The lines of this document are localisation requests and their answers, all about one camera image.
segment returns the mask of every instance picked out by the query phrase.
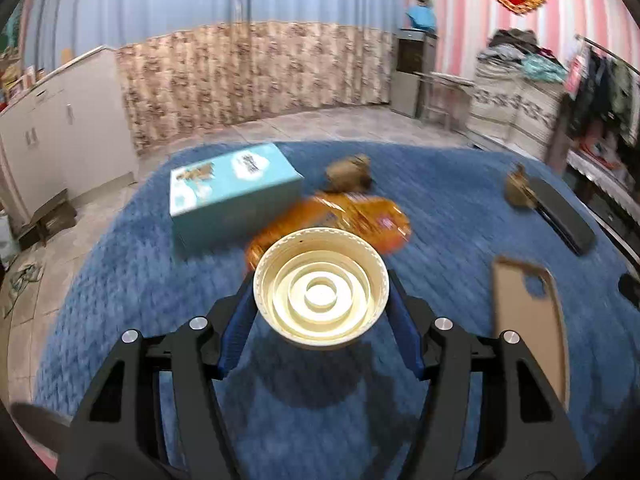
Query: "pink striped wall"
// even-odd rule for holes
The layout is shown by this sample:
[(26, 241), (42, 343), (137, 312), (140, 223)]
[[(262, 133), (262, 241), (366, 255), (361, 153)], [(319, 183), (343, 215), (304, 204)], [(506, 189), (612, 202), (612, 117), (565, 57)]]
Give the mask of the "pink striped wall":
[(582, 34), (640, 67), (640, 28), (622, 0), (548, 0), (518, 16), (496, 0), (433, 0), (440, 43), (436, 70), (472, 78), (476, 54), (498, 28), (531, 28), (538, 43), (566, 62)]

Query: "teal box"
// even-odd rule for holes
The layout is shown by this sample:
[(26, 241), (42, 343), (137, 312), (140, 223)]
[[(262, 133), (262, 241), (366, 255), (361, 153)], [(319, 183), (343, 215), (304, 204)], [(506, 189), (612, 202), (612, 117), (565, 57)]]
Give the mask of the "teal box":
[(173, 170), (174, 231), (188, 250), (253, 235), (300, 199), (302, 179), (275, 144)]

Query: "silver screw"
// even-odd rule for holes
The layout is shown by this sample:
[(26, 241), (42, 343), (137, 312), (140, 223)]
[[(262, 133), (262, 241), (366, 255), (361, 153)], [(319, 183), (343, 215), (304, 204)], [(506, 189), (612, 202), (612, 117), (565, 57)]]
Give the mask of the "silver screw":
[(507, 330), (507, 332), (504, 333), (504, 340), (512, 345), (515, 345), (516, 343), (520, 342), (520, 336), (518, 335), (517, 332), (514, 332), (513, 330)]
[(453, 322), (447, 317), (439, 317), (435, 321), (436, 328), (440, 330), (451, 330), (453, 328)]
[(206, 327), (206, 325), (207, 325), (207, 318), (202, 316), (194, 317), (189, 322), (189, 326), (193, 330), (202, 330), (204, 327)]
[(127, 330), (124, 334), (122, 334), (123, 343), (133, 343), (136, 339), (138, 339), (137, 330)]

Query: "orange plastic bag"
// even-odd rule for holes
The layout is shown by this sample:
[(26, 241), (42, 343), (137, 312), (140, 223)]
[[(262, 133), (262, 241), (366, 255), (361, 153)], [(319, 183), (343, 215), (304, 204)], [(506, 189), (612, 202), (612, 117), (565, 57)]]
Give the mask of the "orange plastic bag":
[(247, 247), (247, 264), (255, 269), (274, 243), (308, 227), (348, 231), (381, 254), (397, 251), (411, 235), (409, 219), (391, 200), (381, 196), (318, 193), (293, 206), (260, 232)]

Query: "blue bedspread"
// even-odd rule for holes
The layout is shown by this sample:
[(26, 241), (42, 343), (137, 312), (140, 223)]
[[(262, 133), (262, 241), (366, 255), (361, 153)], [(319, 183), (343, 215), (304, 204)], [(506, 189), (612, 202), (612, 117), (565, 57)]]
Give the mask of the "blue bedspread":
[[(575, 256), (534, 212), (503, 199), (516, 159), (476, 150), (434, 150), (364, 142), (280, 144), (306, 177), (322, 184), (324, 167), (367, 153), (374, 192), (395, 200), (414, 234), (386, 257), (409, 294), (436, 314), (479, 335), (493, 332), (491, 262), (496, 254), (534, 261), (555, 276), (570, 348), (569, 416), (589, 467), (606, 452), (625, 413), (638, 405), (640, 312), (617, 290), (625, 265), (562, 181), (524, 161), (580, 210), (596, 232), (589, 254)], [(171, 168), (232, 146), (174, 155), (141, 186), (94, 247), (49, 335), (35, 402), (73, 414), (92, 375), (127, 328), (145, 336), (174, 330), (235, 293), (245, 271), (244, 242), (181, 259), (168, 213)], [(165, 390), (170, 394), (167, 379)], [(238, 459), (250, 480), (395, 479), (414, 434), (427, 385), (402, 364), (386, 317), (338, 351), (296, 348), (256, 317), (238, 368), (216, 383)], [(460, 465), (472, 460), (479, 381), (473, 381)], [(163, 399), (172, 462), (180, 462), (171, 399)]]

